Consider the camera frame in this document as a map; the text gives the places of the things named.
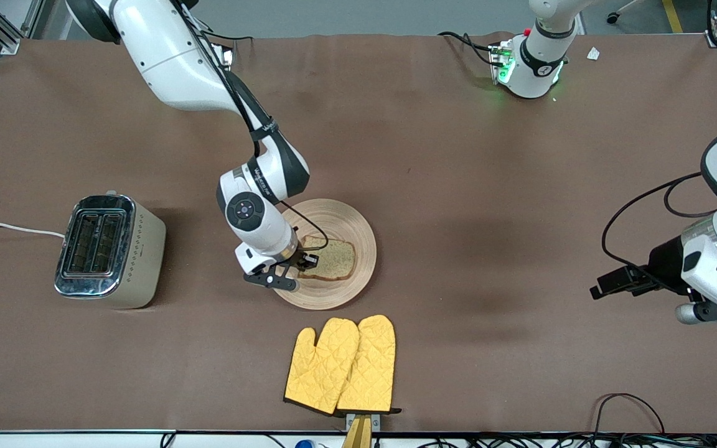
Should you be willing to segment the cream and chrome toaster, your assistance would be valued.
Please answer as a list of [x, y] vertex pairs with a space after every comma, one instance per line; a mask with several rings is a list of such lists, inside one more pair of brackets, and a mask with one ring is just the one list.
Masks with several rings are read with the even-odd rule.
[[164, 221], [133, 198], [87, 196], [69, 217], [54, 289], [103, 308], [144, 308], [156, 295], [166, 238]]

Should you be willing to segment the slice of brown bread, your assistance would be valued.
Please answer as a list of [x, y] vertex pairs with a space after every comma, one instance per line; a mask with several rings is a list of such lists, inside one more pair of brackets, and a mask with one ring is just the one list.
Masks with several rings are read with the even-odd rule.
[[306, 252], [308, 255], [318, 257], [317, 266], [300, 271], [298, 278], [341, 281], [349, 278], [355, 270], [355, 247], [349, 241], [329, 238], [328, 244], [326, 244], [324, 238], [307, 235], [304, 237], [302, 245], [305, 248], [325, 247]]

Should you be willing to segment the round light wooden plate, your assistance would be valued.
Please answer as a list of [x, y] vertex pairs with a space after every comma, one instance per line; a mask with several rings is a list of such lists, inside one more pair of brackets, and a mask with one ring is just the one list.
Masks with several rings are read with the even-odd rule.
[[329, 310], [344, 306], [359, 295], [370, 283], [377, 261], [375, 234], [364, 216], [355, 208], [333, 199], [311, 199], [301, 202], [282, 216], [296, 227], [299, 242], [307, 235], [349, 241], [355, 247], [355, 270], [341, 281], [321, 281], [298, 278], [299, 271], [291, 273], [301, 286], [296, 292], [276, 290], [287, 303], [307, 310]]

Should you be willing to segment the small metal bracket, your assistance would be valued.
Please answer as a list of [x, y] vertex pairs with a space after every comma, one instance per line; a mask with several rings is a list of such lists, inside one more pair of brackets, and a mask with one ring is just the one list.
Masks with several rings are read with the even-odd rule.
[[345, 431], [350, 431], [351, 426], [356, 420], [367, 420], [367, 426], [370, 428], [370, 432], [379, 432], [381, 415], [380, 414], [359, 414], [359, 413], [347, 413], [344, 416]]

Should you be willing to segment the yellow quilted oven mitt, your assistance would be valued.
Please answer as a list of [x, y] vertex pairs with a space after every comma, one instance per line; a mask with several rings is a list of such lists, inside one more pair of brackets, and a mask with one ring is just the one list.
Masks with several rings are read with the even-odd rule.
[[385, 315], [358, 324], [359, 343], [336, 410], [356, 414], [399, 414], [392, 406], [395, 385], [396, 334]]
[[296, 337], [284, 389], [285, 403], [333, 415], [359, 347], [359, 329], [348, 319], [330, 318], [321, 329]]

